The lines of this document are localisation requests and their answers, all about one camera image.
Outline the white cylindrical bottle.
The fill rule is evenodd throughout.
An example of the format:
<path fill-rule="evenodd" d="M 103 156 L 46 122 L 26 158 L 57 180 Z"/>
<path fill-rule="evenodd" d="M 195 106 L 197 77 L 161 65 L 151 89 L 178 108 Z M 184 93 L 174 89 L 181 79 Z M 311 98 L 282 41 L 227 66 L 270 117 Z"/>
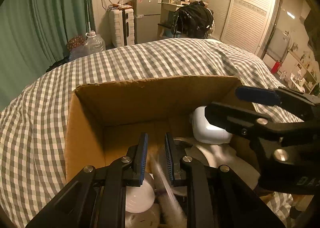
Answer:
<path fill-rule="evenodd" d="M 150 209 L 155 201 L 154 189 L 153 175 L 146 172 L 140 187 L 126 187 L 125 211 L 143 213 Z"/>

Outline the white glove cloth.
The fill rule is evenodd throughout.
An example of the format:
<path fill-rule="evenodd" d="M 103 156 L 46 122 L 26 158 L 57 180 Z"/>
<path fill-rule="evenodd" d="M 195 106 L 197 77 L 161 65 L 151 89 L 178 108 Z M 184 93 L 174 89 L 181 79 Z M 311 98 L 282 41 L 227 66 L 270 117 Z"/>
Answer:
<path fill-rule="evenodd" d="M 256 188 L 260 174 L 253 166 L 239 158 L 235 149 L 229 144 L 210 145 L 198 142 L 195 147 L 206 158 L 210 167 L 218 168 L 221 165 L 227 165 L 252 190 Z"/>

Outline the red fire extinguisher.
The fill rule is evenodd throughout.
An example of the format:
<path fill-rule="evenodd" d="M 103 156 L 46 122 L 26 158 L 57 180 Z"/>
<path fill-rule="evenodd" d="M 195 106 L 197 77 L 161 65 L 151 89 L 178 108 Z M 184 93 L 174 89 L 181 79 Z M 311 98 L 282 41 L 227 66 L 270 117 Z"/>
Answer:
<path fill-rule="evenodd" d="M 277 73 L 278 70 L 279 70 L 279 68 L 281 67 L 281 65 L 282 65 L 282 62 L 280 62 L 280 61 L 277 60 L 277 61 L 275 62 L 275 64 L 273 65 L 272 69 L 271 69 L 271 73 L 272 73 L 272 74 Z"/>

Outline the brown cardboard box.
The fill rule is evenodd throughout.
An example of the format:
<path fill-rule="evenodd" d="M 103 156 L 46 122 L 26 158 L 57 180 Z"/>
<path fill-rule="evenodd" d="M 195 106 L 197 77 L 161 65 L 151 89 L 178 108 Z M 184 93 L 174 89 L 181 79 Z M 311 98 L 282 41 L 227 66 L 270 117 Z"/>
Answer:
<path fill-rule="evenodd" d="M 84 84 L 71 95 L 65 137 L 66 179 L 85 166 L 110 165 L 148 134 L 148 153 L 155 154 L 164 136 L 193 136 L 190 114 L 212 102 L 253 110 L 238 99 L 241 85 L 232 76 L 176 76 Z"/>

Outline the black clothes pile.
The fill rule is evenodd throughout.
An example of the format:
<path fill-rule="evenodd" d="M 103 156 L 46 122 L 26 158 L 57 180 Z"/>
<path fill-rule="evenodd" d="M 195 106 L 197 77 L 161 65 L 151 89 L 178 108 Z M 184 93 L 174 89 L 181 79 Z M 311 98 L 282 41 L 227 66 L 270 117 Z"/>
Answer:
<path fill-rule="evenodd" d="M 214 23 L 213 13 L 205 3 L 191 2 L 173 13 L 171 33 L 174 36 L 184 35 L 188 38 L 206 39 Z"/>

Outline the white louvered wardrobe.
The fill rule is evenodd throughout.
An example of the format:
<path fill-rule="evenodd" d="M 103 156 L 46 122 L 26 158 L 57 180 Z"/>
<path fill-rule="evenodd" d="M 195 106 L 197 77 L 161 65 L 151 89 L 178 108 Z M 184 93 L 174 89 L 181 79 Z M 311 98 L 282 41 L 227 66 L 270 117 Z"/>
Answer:
<path fill-rule="evenodd" d="M 212 38 L 258 54 L 266 39 L 276 0 L 207 0 L 214 13 Z"/>

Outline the white dressing table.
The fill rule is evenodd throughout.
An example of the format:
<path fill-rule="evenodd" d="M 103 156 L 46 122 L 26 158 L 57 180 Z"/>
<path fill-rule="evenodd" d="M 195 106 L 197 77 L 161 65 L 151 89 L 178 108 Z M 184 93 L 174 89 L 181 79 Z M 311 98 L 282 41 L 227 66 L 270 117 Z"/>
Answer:
<path fill-rule="evenodd" d="M 165 38 L 165 32 L 171 30 L 173 13 L 183 5 L 163 2 L 161 5 L 161 18 L 158 23 L 157 39 Z"/>

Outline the silver mini fridge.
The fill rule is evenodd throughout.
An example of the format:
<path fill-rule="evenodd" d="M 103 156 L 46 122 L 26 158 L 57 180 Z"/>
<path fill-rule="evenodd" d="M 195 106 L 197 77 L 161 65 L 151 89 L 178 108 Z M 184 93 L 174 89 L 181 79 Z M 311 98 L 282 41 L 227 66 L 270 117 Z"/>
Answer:
<path fill-rule="evenodd" d="M 157 40 L 158 24 L 161 20 L 162 0 L 134 0 L 135 43 Z"/>

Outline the white hard suitcase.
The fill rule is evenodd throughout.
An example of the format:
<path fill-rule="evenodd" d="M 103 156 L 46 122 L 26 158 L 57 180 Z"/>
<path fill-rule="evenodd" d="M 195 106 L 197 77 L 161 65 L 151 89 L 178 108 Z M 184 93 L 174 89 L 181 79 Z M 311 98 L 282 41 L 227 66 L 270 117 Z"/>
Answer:
<path fill-rule="evenodd" d="M 122 47 L 135 44 L 134 11 L 132 8 L 109 12 L 112 44 Z"/>

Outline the clear water jug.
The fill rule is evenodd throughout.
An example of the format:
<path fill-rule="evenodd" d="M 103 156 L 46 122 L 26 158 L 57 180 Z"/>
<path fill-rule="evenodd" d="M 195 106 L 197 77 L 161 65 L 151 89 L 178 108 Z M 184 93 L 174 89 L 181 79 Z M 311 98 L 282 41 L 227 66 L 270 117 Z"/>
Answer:
<path fill-rule="evenodd" d="M 86 37 L 84 47 L 87 54 L 99 53 L 106 50 L 104 39 L 99 34 L 96 34 L 95 31 L 87 32 Z"/>

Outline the dark patterned bag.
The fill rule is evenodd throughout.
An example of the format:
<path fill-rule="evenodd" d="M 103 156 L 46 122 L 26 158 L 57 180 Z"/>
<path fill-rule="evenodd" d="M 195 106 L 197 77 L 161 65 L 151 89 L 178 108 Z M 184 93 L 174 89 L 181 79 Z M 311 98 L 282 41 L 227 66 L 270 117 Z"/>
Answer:
<path fill-rule="evenodd" d="M 81 35 L 78 35 L 78 36 L 75 36 L 74 38 L 70 39 L 68 42 L 67 42 L 67 50 L 69 52 L 71 52 L 72 49 L 75 49 L 76 47 L 79 47 L 79 46 L 83 46 L 85 43 L 85 38 Z"/>

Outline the large green curtain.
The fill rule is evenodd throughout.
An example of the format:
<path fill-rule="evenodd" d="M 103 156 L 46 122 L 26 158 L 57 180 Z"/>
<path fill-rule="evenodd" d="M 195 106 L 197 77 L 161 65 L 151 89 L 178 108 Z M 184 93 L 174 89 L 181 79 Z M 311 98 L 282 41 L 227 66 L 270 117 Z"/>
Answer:
<path fill-rule="evenodd" d="M 94 27 L 92 0 L 1 0 L 1 107 Z"/>

